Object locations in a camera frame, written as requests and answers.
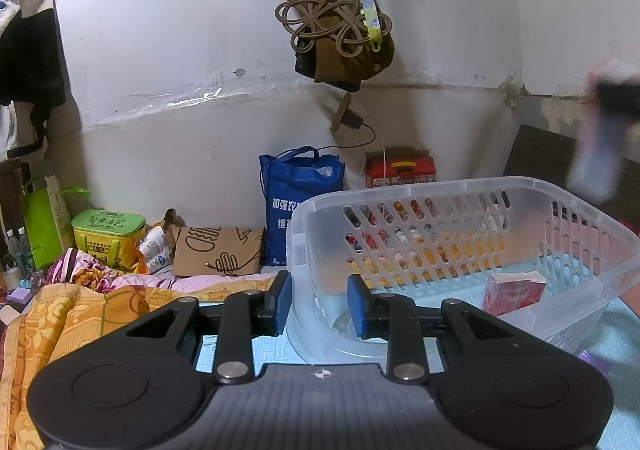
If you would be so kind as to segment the red tissue packet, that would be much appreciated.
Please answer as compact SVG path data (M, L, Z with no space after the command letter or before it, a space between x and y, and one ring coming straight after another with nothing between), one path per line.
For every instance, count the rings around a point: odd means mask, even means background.
M499 317L538 303L546 290L547 280L538 271L494 272L486 282L482 309Z

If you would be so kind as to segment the translucent white plastic basket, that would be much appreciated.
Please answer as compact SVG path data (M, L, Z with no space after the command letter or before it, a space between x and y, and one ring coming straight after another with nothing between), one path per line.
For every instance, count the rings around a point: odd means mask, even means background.
M480 306L497 272L540 273L538 303L508 321L574 352L606 306L639 281L629 229L556 185L526 177L432 182L307 199L288 225L293 303L286 332L309 363L381 363L383 340L357 336L346 298L359 274L374 292L436 307Z

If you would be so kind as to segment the blue white scrunchie bundle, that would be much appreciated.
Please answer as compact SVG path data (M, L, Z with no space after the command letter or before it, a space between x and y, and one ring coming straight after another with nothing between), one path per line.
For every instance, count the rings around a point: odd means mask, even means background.
M603 204L616 193L629 129L639 122L639 67L611 60L590 72L567 188Z

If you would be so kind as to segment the white tube bottles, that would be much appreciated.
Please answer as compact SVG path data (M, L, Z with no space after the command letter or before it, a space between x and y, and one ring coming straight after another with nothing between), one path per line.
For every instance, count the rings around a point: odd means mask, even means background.
M137 273L154 274L170 265L171 249L160 225L150 228L137 245Z

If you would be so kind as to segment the pink floral quilt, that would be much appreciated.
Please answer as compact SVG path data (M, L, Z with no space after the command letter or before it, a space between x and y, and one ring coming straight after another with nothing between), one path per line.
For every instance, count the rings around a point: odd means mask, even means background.
M250 288L265 291L275 277L275 272L255 273L245 277L225 277L218 274L174 277L168 268L156 274L122 273L105 266L84 251L69 248L48 269L44 284L76 284L101 294L134 286L168 289L181 294L214 292L228 295Z

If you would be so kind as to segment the orange floral blanket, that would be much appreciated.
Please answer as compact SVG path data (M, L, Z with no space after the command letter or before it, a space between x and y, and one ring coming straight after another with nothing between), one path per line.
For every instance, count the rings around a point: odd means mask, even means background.
M198 304L273 283L258 275L194 292L125 284L106 294L45 286L1 340L2 448L146 449L175 438L215 386L194 359L220 317Z

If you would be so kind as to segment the purple small box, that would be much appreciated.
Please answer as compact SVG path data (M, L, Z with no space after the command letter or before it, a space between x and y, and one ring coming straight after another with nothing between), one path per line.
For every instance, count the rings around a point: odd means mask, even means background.
M10 303L26 306L32 300L32 290L26 287L17 287L9 295Z

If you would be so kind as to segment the green paper shopping bag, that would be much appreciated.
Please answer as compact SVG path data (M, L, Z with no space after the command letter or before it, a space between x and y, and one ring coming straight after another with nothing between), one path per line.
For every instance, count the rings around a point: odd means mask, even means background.
M81 187L62 188L56 176L32 179L35 190L24 189L22 210L32 259L37 269L47 269L58 257L75 246L72 218L66 203L67 194L85 197L90 192Z

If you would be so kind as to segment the water bottles at left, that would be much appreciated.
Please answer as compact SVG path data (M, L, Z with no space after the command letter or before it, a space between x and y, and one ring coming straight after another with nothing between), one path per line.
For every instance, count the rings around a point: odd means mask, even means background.
M26 229L24 227L18 227L16 230L9 229L6 231L6 240L16 266L21 270L24 279L30 280L36 271L36 267L32 258L32 249L30 248Z

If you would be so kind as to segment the red gift box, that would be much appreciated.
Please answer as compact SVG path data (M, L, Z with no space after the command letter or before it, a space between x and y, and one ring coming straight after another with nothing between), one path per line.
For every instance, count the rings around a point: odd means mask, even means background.
M367 155L367 188L433 182L435 178L436 166L428 150L392 147Z

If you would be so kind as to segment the dark wooden headboard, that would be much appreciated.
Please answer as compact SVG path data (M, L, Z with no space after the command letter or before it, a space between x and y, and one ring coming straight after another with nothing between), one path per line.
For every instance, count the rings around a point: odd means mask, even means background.
M521 125L503 174L524 176L551 182L566 188L566 176L572 162L576 141L569 137L532 126ZM596 205L633 233L639 233L639 164L624 160L620 185L608 202Z

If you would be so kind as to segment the blue non-woven tote bag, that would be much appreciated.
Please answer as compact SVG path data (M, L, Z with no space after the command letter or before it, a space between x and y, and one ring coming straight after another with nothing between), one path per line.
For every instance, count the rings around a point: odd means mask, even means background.
M312 197L343 190L345 164L332 154L306 145L273 156L259 156L260 187L265 199L264 265L286 265L286 231L293 213Z

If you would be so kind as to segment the black white hanging garment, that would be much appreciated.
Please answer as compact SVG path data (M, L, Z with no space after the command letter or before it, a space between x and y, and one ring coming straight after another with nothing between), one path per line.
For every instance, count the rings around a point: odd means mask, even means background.
M54 0L1 0L1 160L47 150L51 110L66 101Z

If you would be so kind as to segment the brown hanging bag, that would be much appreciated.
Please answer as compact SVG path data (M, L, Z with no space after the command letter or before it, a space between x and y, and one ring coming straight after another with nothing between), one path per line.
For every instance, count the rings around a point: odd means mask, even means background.
M286 0L274 16L290 35L295 72L318 84L356 92L393 61L393 22L376 0Z

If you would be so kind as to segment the black wall charger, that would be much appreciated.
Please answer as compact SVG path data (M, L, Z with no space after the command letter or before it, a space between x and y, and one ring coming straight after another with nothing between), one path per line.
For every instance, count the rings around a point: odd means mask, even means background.
M353 110L345 110L341 123L352 130L358 130L363 125L363 118Z

